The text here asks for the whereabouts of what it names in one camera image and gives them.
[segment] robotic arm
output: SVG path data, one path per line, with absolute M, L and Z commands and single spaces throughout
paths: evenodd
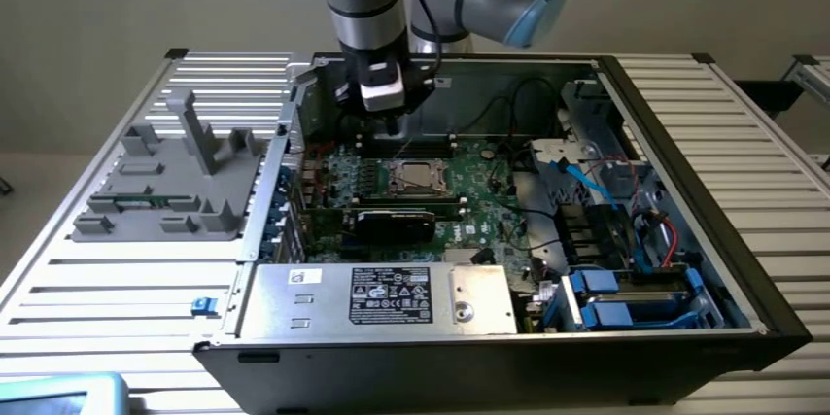
M 410 58 L 403 0 L 327 0 L 346 57 L 346 84 L 338 90 L 343 110 L 382 119 L 411 113 L 435 89 L 439 52 L 463 52 L 470 33 L 529 48 L 550 30 L 566 0 L 423 0 L 414 2 L 415 51 L 438 52 L 436 66 Z

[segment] gray plastic air baffle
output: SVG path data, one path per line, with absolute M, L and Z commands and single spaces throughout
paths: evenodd
M 124 153 L 75 219 L 75 242 L 216 241 L 236 238 L 262 159 L 250 129 L 216 139 L 202 125 L 190 89 L 167 97 L 184 138 L 159 138 L 148 123 L 130 126 Z

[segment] circuit board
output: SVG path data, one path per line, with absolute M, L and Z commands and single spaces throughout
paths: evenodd
M 494 252 L 495 263 L 505 266 L 509 282 L 514 290 L 525 289 L 530 284 L 522 279 L 525 268 L 530 266 L 530 254 L 515 247 L 529 245 L 525 236 L 507 242 L 505 228 L 511 232 L 522 222 L 522 216 L 503 208 L 494 194 L 487 189 L 487 178 L 505 181 L 509 176 L 507 164 L 486 160 L 482 151 L 495 150 L 495 145 L 483 140 L 459 143 L 454 157 L 423 159 L 424 162 L 442 163 L 447 196 L 464 196 L 467 204 L 459 221 L 436 222 L 434 240 L 418 246 L 372 247 L 368 258 L 360 262 L 439 262 L 463 259 L 483 248 Z M 384 193 L 394 177 L 388 167 L 390 159 L 360 158 L 352 150 L 340 146 L 322 158 L 320 166 L 327 168 L 323 183 L 334 187 L 335 195 L 327 199 L 327 208 L 307 210 L 314 232 L 307 245 L 308 262 L 355 262 L 344 254 L 344 245 L 350 234 L 343 229 L 343 214 L 348 209 L 352 194 L 358 192 L 362 164 L 376 164 L 375 193 Z M 499 197 L 502 203 L 517 205 L 515 196 Z

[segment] warning label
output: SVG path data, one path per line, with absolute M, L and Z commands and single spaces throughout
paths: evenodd
M 428 267 L 355 267 L 348 319 L 356 325 L 432 322 Z

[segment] gray wall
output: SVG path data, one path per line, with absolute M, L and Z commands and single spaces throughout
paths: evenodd
M 829 0 L 571 0 L 535 50 L 703 51 L 775 77 L 830 52 L 829 20 Z M 0 151 L 94 152 L 170 47 L 335 46 L 323 0 L 0 0 Z

